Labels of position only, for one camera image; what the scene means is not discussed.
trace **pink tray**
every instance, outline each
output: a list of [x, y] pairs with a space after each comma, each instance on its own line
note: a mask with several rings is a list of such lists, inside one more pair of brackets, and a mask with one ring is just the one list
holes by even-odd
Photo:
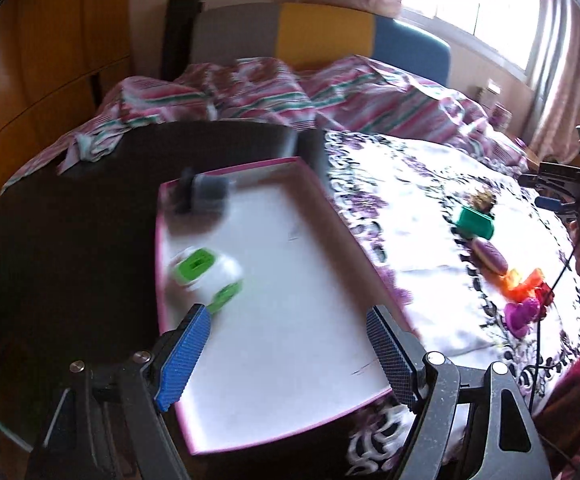
[[[212, 172], [235, 183], [218, 221], [159, 206], [156, 284], [161, 332], [185, 312], [168, 294], [167, 265], [206, 246], [243, 266], [243, 290], [212, 331], [180, 401], [193, 454], [256, 446], [309, 430], [390, 391], [365, 334], [365, 313], [385, 304], [406, 330], [374, 266], [300, 158]], [[166, 203], [161, 185], [159, 204]]]

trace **pink striped blanket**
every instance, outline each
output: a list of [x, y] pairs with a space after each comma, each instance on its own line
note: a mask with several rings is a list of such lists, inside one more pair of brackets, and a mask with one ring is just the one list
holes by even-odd
[[429, 140], [500, 173], [527, 169], [523, 151], [495, 132], [483, 109], [460, 92], [362, 56], [302, 73], [278, 59], [257, 57], [231, 66], [191, 65], [174, 82], [124, 79], [105, 96], [96, 117], [28, 161], [3, 189], [65, 151], [59, 173], [80, 160], [99, 160], [131, 128], [223, 119]]

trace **blue gripper pad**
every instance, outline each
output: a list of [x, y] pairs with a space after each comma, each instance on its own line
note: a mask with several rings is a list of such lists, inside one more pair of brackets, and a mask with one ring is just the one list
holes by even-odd
[[[387, 316], [394, 324], [391, 316], [389, 314]], [[395, 335], [376, 306], [368, 310], [365, 318], [365, 329], [394, 396], [401, 404], [405, 404], [411, 411], [416, 412], [421, 400], [420, 396], [417, 395], [419, 393], [417, 371], [395, 341], [397, 336], [411, 336], [411, 334], [400, 331], [401, 334]], [[423, 347], [421, 350], [421, 357], [423, 357]]]
[[154, 396], [154, 402], [161, 412], [167, 412], [170, 404], [181, 398], [210, 336], [210, 319], [207, 309], [199, 305], [195, 312], [191, 310], [185, 316], [179, 329], [173, 331], [181, 334], [176, 334], [179, 340], [174, 343], [174, 348], [161, 367], [159, 389]]

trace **headboard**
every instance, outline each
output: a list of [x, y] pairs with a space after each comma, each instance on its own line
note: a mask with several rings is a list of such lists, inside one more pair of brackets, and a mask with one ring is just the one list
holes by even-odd
[[264, 56], [303, 70], [359, 54], [448, 82], [449, 45], [406, 23], [316, 4], [241, 4], [200, 12], [199, 2], [168, 2], [163, 79], [178, 77], [188, 63]]

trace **windowsill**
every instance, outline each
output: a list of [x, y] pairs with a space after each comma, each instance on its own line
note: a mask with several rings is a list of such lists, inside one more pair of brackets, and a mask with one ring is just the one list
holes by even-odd
[[516, 79], [521, 81], [522, 83], [526, 83], [528, 81], [528, 76], [517, 65], [514, 63], [509, 62], [505, 57], [501, 56], [496, 50], [492, 47], [483, 43], [483, 41], [479, 40], [479, 38], [474, 37], [473, 35], [461, 30], [458, 27], [455, 27], [451, 23], [444, 22], [443, 20], [439, 20], [438, 18], [427, 18], [418, 14], [417, 12], [413, 12], [412, 10], [402, 9], [401, 15], [398, 18], [402, 22], [409, 23], [411, 25], [415, 25], [416, 27], [423, 28], [438, 36], [442, 40], [451, 41], [452, 43], [457, 43], [462, 47], [465, 47], [475, 54], [478, 54], [481, 57], [493, 62], [497, 66], [500, 66], [502, 69], [506, 70], [508, 73], [512, 74]]

